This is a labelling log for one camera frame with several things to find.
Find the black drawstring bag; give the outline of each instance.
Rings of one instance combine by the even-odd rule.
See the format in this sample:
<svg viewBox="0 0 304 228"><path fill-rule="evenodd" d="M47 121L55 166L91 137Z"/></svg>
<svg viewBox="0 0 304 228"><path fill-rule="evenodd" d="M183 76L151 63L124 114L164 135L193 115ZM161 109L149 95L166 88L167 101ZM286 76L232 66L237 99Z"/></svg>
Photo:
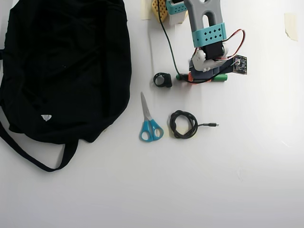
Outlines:
<svg viewBox="0 0 304 228"><path fill-rule="evenodd" d="M9 129L44 143L65 144L56 169L8 135L0 137L45 171L65 167L78 140L92 143L125 110L131 54L122 0L20 0L10 11L0 105Z"/></svg>

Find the blue scissors handle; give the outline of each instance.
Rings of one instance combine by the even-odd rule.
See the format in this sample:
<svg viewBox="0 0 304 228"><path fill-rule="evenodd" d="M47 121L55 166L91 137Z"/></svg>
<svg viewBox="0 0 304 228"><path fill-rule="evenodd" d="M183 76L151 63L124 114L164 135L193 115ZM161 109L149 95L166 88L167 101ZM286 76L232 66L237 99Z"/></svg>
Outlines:
<svg viewBox="0 0 304 228"><path fill-rule="evenodd" d="M155 132L157 130L160 132L160 136L156 136ZM147 133L148 139L144 139L142 137L144 133ZM164 135L163 129L153 119L150 121L143 122L142 131L141 131L141 135L140 135L140 138L143 141L145 141L147 143L153 142L153 141L161 139L163 137L163 135Z"/></svg>

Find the perforated teal bracket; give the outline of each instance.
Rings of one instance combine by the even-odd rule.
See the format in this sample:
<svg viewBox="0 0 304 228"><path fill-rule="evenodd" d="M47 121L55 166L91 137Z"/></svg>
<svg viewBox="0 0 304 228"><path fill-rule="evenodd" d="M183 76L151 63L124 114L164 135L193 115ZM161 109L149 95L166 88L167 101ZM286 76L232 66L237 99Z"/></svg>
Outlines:
<svg viewBox="0 0 304 228"><path fill-rule="evenodd" d="M227 38L225 23L195 31L192 37L196 48L223 41Z"/></svg>
<svg viewBox="0 0 304 228"><path fill-rule="evenodd" d="M173 3L172 1L166 1L167 11L170 15L182 13L187 10L184 2Z"/></svg>

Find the bag strap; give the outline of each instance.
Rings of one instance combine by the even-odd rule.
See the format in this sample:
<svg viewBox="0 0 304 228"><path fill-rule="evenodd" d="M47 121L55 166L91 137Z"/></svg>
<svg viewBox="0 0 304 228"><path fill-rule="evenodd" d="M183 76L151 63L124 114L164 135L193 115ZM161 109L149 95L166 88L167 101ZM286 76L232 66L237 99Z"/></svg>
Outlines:
<svg viewBox="0 0 304 228"><path fill-rule="evenodd" d="M72 157L74 156L77 147L78 147L78 140L75 142L70 142L67 143L65 145L65 149L63 152L63 158L62 158L62 162L59 165L58 168L52 169L48 166L46 166L45 164L42 164L41 162L39 162L38 160L36 160L35 158L33 158L32 156L30 156L28 153L26 153L16 142L15 140L13 140L12 137L10 137L10 135L6 132L6 130L4 129L1 121L0 121L0 137L11 147L13 148L18 154L20 154L22 157L24 157L25 159L29 160L31 163L35 164L36 166L38 166L39 168L47 171L47 172L54 172L56 170L60 170L62 168L64 168L72 159Z"/></svg>

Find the white label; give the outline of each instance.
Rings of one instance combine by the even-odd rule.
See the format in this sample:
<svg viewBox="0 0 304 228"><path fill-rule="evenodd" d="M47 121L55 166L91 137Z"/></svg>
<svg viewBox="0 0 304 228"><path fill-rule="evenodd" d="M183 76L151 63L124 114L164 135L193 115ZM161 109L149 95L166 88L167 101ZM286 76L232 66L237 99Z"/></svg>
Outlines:
<svg viewBox="0 0 304 228"><path fill-rule="evenodd" d="M41 115L41 116L46 122L52 118L52 115Z"/></svg>

